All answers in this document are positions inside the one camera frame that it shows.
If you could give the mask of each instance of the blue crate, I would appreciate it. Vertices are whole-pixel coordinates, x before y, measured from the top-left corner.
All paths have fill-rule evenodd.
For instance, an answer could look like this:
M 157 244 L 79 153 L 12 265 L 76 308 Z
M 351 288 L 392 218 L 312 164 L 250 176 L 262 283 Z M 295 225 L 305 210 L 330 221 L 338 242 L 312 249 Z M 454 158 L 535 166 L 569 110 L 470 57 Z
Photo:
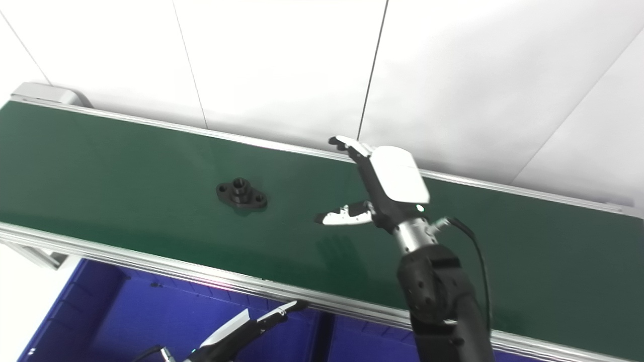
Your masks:
M 83 260 L 19 360 L 129 362 L 161 344 L 183 361 L 243 309 L 258 318 L 276 305 L 264 298 Z M 242 350 L 238 360 L 308 361 L 319 315 L 315 310 L 290 314 L 288 323 L 267 331 Z
M 280 302 L 90 260 L 80 262 L 19 361 L 129 362 L 167 346 L 183 361 L 248 308 Z M 495 352 L 497 362 L 533 362 Z M 146 361 L 156 361 L 158 356 Z M 243 362 L 418 362 L 410 331 L 313 309 L 289 314 L 238 355 Z

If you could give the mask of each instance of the robotic arm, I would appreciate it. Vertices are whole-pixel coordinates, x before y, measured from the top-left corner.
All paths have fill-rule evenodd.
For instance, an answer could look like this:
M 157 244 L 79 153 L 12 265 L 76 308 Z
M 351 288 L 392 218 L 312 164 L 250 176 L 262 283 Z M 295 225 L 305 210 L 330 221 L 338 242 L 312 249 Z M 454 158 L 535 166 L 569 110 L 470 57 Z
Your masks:
M 494 362 L 474 287 L 456 255 L 435 236 L 442 227 L 462 224 L 446 218 L 429 224 L 423 217 L 430 194 L 412 154 L 391 146 L 373 148 L 344 136 L 329 143 L 347 151 L 357 164 L 370 200 L 319 214 L 316 222 L 373 222 L 393 235 L 403 255 L 397 277 L 422 362 Z

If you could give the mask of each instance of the panel seam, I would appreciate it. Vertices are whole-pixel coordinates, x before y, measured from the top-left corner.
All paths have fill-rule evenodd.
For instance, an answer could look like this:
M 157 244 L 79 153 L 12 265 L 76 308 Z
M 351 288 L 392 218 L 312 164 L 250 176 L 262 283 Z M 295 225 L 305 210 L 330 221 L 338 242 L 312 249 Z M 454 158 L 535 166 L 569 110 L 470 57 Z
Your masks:
M 642 32 L 644 32 L 644 26 L 642 26 L 642 27 L 639 29 L 639 31 L 635 34 L 635 36 L 633 37 L 633 39 L 631 39 L 631 40 L 630 40 L 630 42 L 628 43 L 628 45 L 626 45 L 626 47 L 624 47 L 624 49 L 622 49 L 622 51 L 617 55 L 617 57 L 615 58 L 615 60 L 614 60 L 614 61 L 613 61 L 613 62 L 612 62 L 612 63 L 611 63 L 607 68 L 606 68 L 606 70 L 605 70 L 605 71 L 604 71 L 604 72 L 603 72 L 603 73 L 602 73 L 602 74 L 597 78 L 597 81 L 595 81 L 595 83 L 594 83 L 594 84 L 593 84 L 593 85 L 588 89 L 588 91 L 586 92 L 586 94 L 585 94 L 585 95 L 583 95 L 583 97 L 579 100 L 579 102 L 577 102 L 577 104 L 575 104 L 575 106 L 572 108 L 572 110 L 571 110 L 571 111 L 570 111 L 570 112 L 569 112 L 569 113 L 568 113 L 568 114 L 563 118 L 563 121 L 561 121 L 561 123 L 559 123 L 559 125 L 554 129 L 554 131 L 552 131 L 552 133 L 550 133 L 550 135 L 549 135 L 549 136 L 546 138 L 546 140 L 541 144 L 541 146 L 540 146 L 540 147 L 539 147 L 539 148 L 538 148 L 538 149 L 537 149 L 537 150 L 532 154 L 532 156 L 531 156 L 531 157 L 530 157 L 530 159 L 526 162 L 526 164 L 524 164 L 524 166 L 523 166 L 523 167 L 521 167 L 521 170 L 519 170 L 519 172 L 514 176 L 514 178 L 512 179 L 512 181 L 510 181 L 510 183 L 509 183 L 510 185 L 511 185 L 511 184 L 514 184 L 514 182 L 516 181 L 516 179 L 521 175 L 521 173 L 526 169 L 526 167 L 527 167 L 527 166 L 528 166 L 528 165 L 529 165 L 529 164 L 530 164 L 530 163 L 535 159 L 535 157 L 537 156 L 537 154 L 539 154 L 539 152 L 540 152 L 540 151 L 545 147 L 545 145 L 550 141 L 550 139 L 554 136 L 554 134 L 555 134 L 555 133 L 557 133 L 557 131 L 558 131 L 558 130 L 563 126 L 563 124 L 565 123 L 565 121 L 566 121 L 566 120 L 568 120 L 568 119 L 570 118 L 570 116 L 574 113 L 574 111 L 575 111 L 577 108 L 579 108 L 579 105 L 580 105 L 580 104 L 581 104 L 581 103 L 582 103 L 582 102 L 583 102 L 583 101 L 588 97 L 588 94 L 590 94 L 590 93 L 592 92 L 592 90 L 593 90 L 593 89 L 595 89 L 595 87 L 597 86 L 597 84 L 599 84 L 599 82 L 604 78 L 604 76 L 606 75 L 606 73 L 608 73 L 608 71 L 609 71 L 609 70 L 611 70 L 611 68 L 615 65 L 615 63 L 617 63 L 617 61 L 621 58 L 621 56 L 624 54 L 624 52 L 626 52 L 626 50 L 627 50 L 628 48 L 630 48 L 630 46 L 633 44 L 633 42 L 635 41 L 635 39 L 637 39 L 637 38 L 639 37 L 639 35 L 640 35 L 640 34 L 642 34 Z
M 375 61 L 376 61 L 376 58 L 378 57 L 378 48 L 380 47 L 380 39 L 383 36 L 384 18 L 387 16 L 387 7 L 388 6 L 389 6 L 389 0 L 386 0 L 384 2 L 383 20 L 380 23 L 380 30 L 378 31 L 378 41 L 375 44 L 374 61 L 371 64 L 371 72 L 369 73 L 369 81 L 367 82 L 367 85 L 366 85 L 365 103 L 363 104 L 362 114 L 360 114 L 360 125 L 358 125 L 358 134 L 357 134 L 357 136 L 355 138 L 356 140 L 360 139 L 360 132 L 362 132 L 362 123 L 363 123 L 363 120 L 365 119 L 366 103 L 367 103 L 367 100 L 369 99 L 369 89 L 371 89 L 371 81 L 372 81 L 372 79 L 374 77 Z
M 23 46 L 23 49 L 27 52 L 27 55 L 29 55 L 29 58 L 31 58 L 32 62 L 36 65 L 36 68 L 38 68 L 38 70 L 40 71 L 40 73 L 43 75 L 44 79 L 47 81 L 47 83 L 48 83 L 50 86 L 53 86 L 52 82 L 49 80 L 49 78 L 47 78 L 47 75 L 45 75 L 45 73 L 44 73 L 43 69 L 40 67 L 40 65 L 38 64 L 38 62 L 35 60 L 35 58 L 33 57 L 32 53 L 29 51 L 29 49 L 27 49 L 27 46 L 26 46 L 26 45 L 24 45 L 23 40 L 22 40 L 22 39 L 20 39 L 20 37 L 18 36 L 18 33 L 15 31 L 15 29 L 13 28 L 13 26 L 11 25 L 11 23 L 9 23 L 9 19 L 7 19 L 7 18 L 6 18 L 5 14 L 2 12 L 2 10 L 0 10 L 0 15 L 2 15 L 2 18 L 5 20 L 5 23 L 7 24 L 7 26 L 9 27 L 9 29 L 11 29 L 11 32 L 12 32 L 12 33 L 14 33 L 15 38 L 16 38 L 16 39 L 18 39 L 18 41 L 20 42 L 20 45 L 22 45 L 22 46 Z
M 197 94 L 197 100 L 199 101 L 199 108 L 202 111 L 202 117 L 204 118 L 204 124 L 206 129 L 208 128 L 208 121 L 205 119 L 204 105 L 201 102 L 201 95 L 199 95 L 199 87 L 197 87 L 197 81 L 194 78 L 193 65 L 190 62 L 190 56 L 188 55 L 188 47 L 185 45 L 184 31 L 181 29 L 181 22 L 179 21 L 179 14 L 176 12 L 175 0 L 172 0 L 172 7 L 175 10 L 176 25 L 179 27 L 179 34 L 181 35 L 181 42 L 184 44 L 185 58 L 188 60 L 188 68 L 190 68 L 190 76 L 193 78 L 194 91 Z

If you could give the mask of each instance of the black cable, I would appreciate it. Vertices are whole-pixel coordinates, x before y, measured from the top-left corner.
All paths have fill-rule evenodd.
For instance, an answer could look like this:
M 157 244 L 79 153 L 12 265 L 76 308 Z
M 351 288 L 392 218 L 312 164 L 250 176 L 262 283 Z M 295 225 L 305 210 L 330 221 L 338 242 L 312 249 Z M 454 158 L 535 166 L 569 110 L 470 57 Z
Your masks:
M 142 361 L 145 357 L 148 357 L 151 354 L 160 352 L 162 349 L 163 349 L 163 347 L 161 347 L 160 345 L 152 346 L 152 347 L 146 349 L 145 351 L 143 351 L 143 353 L 141 353 L 140 355 L 138 355 L 138 357 L 133 359 L 132 362 Z
M 470 240 L 472 240 L 472 243 L 474 244 L 474 248 L 477 250 L 478 254 L 478 262 L 481 266 L 481 273 L 483 275 L 483 290 L 485 294 L 485 312 L 486 312 L 486 327 L 488 328 L 488 332 L 492 331 L 492 308 L 491 308 L 491 297 L 489 295 L 489 280 L 488 280 L 488 267 L 486 267 L 485 264 L 485 259 L 483 258 L 483 252 L 481 252 L 481 248 L 478 245 L 477 237 L 474 235 L 474 232 L 467 227 L 464 223 L 462 223 L 459 219 L 457 218 L 448 218 L 447 219 L 450 224 L 454 225 L 455 227 L 458 227 L 465 235 L 469 237 Z

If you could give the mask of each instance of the bolt hole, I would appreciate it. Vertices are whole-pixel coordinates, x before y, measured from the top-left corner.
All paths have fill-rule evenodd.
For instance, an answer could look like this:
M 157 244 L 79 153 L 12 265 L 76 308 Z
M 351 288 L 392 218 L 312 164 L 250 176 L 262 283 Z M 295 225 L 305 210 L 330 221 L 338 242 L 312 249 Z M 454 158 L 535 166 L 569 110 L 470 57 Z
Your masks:
M 246 180 L 243 178 L 235 178 L 232 181 L 232 185 L 238 189 L 241 189 L 242 187 L 246 186 Z

